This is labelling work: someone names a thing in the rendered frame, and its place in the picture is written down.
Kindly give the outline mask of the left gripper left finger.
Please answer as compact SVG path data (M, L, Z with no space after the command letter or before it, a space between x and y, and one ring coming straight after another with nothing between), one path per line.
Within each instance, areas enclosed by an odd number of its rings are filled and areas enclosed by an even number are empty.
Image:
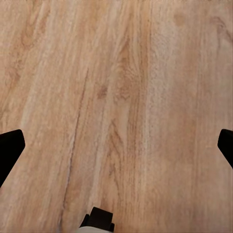
M21 129L0 134L0 187L25 148Z

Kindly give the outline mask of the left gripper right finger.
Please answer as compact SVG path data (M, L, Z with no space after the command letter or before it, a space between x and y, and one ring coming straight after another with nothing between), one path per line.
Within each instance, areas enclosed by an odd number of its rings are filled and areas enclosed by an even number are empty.
M233 168L233 131L222 129L217 146Z

